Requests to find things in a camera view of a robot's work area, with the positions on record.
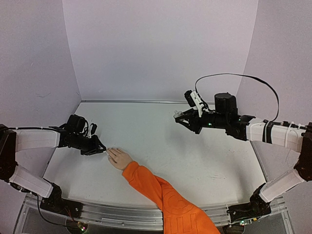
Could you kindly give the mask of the clear nail polish bottle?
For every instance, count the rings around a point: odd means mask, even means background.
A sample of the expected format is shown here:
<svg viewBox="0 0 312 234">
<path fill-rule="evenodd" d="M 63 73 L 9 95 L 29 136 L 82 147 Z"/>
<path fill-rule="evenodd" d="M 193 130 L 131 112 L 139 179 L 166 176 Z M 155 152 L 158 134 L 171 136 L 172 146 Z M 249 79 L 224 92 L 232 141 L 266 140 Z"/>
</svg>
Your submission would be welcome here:
<svg viewBox="0 0 312 234">
<path fill-rule="evenodd" d="M 174 111 L 174 118 L 175 119 L 179 118 L 181 116 L 183 116 L 183 112 L 182 111 L 177 111 L 177 110 Z"/>
</svg>

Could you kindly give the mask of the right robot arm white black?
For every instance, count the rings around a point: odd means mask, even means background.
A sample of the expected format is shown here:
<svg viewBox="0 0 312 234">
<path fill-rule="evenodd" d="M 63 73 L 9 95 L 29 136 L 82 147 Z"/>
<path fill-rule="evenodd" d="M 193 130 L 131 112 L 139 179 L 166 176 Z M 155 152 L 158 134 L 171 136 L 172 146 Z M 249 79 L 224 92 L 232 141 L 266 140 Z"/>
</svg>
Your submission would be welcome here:
<svg viewBox="0 0 312 234">
<path fill-rule="evenodd" d="M 298 152 L 299 158 L 293 169 L 265 183 L 252 199 L 270 203 L 296 185 L 312 179 L 312 126 L 292 122 L 261 120 L 254 116 L 238 114 L 235 96 L 219 93 L 214 97 L 215 109 L 209 109 L 196 91 L 187 91 L 185 98 L 190 109 L 175 112 L 176 123 L 195 134 L 202 128 L 224 129 L 226 135 L 242 141 L 259 141 L 283 146 Z"/>
</svg>

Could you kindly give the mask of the orange sleeve forearm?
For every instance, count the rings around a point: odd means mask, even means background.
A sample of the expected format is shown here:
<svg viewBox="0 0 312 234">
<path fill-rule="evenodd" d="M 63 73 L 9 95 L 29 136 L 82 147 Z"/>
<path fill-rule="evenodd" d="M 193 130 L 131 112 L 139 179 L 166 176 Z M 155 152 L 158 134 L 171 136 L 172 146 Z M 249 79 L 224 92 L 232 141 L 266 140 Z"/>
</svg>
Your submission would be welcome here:
<svg viewBox="0 0 312 234">
<path fill-rule="evenodd" d="M 165 234 L 218 234 L 206 213 L 186 200 L 166 180 L 131 162 L 122 173 L 129 185 L 154 202 L 163 213 Z"/>
</svg>

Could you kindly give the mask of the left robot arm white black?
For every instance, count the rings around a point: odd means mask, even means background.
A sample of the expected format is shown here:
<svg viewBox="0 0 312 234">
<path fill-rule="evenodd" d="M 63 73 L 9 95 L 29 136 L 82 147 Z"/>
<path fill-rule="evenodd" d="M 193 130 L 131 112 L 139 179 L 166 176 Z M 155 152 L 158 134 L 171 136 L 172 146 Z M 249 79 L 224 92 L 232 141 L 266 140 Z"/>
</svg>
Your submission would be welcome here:
<svg viewBox="0 0 312 234">
<path fill-rule="evenodd" d="M 96 135 L 97 125 L 78 115 L 57 127 L 7 127 L 0 126 L 0 178 L 27 193 L 47 198 L 46 204 L 55 213 L 66 208 L 65 200 L 57 194 L 56 185 L 31 174 L 16 161 L 16 153 L 37 148 L 74 148 L 83 156 L 102 154 L 106 147 Z"/>
</svg>

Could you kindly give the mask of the mannequin hand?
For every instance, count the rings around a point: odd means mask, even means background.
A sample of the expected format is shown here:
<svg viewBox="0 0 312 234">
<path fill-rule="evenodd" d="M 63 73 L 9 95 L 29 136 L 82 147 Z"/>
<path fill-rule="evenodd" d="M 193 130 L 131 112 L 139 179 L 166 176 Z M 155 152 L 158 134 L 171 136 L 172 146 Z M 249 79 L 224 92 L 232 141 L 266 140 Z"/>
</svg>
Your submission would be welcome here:
<svg viewBox="0 0 312 234">
<path fill-rule="evenodd" d="M 132 158 L 123 150 L 118 148 L 110 148 L 107 150 L 108 160 L 118 170 L 125 170 L 133 161 Z"/>
</svg>

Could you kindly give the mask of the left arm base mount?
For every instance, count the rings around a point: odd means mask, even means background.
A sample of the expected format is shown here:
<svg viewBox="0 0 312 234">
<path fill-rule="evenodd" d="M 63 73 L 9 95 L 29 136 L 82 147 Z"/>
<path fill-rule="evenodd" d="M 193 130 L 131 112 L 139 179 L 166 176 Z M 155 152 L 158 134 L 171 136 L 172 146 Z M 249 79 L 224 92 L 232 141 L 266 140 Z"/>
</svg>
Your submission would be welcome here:
<svg viewBox="0 0 312 234">
<path fill-rule="evenodd" d="M 83 204 L 81 202 L 62 198 L 60 186 L 52 183 L 52 192 L 47 198 L 42 198 L 39 207 L 45 211 L 66 215 L 73 219 L 80 218 Z"/>
</svg>

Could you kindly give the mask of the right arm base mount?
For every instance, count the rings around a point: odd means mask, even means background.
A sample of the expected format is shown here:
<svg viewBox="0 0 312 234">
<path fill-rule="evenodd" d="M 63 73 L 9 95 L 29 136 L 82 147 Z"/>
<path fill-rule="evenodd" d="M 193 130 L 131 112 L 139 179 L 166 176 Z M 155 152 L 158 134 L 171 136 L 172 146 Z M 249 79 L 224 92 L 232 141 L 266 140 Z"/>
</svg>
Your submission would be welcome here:
<svg viewBox="0 0 312 234">
<path fill-rule="evenodd" d="M 271 213 L 270 202 L 265 202 L 260 197 L 260 190 L 261 187 L 254 191 L 248 203 L 232 205 L 228 208 L 227 214 L 230 215 L 231 223 L 260 218 Z"/>
</svg>

